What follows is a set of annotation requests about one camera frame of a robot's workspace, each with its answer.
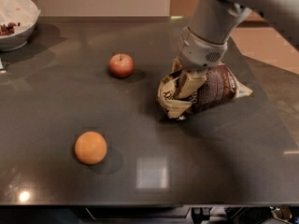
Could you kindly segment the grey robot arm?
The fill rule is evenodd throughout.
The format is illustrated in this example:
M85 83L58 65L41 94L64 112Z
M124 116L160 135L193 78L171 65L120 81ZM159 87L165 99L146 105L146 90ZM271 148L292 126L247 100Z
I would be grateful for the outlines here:
M205 76L200 71L220 64L232 31L250 12L299 48L299 0L199 0L178 41L178 60L186 71L177 98L189 96L203 84Z

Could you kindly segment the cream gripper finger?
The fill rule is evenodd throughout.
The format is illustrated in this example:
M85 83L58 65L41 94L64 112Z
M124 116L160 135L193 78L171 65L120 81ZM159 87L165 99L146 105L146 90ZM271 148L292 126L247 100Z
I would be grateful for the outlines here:
M184 99L197 91L206 82L207 70L183 70L179 76L174 97Z
M183 68L184 68L184 66L183 66L183 64L181 63L179 56L177 56L177 57L173 60L173 62L172 62L172 69L171 69L171 71L172 71L173 73L175 73L175 72L177 72L177 71L179 71L179 70L182 70Z

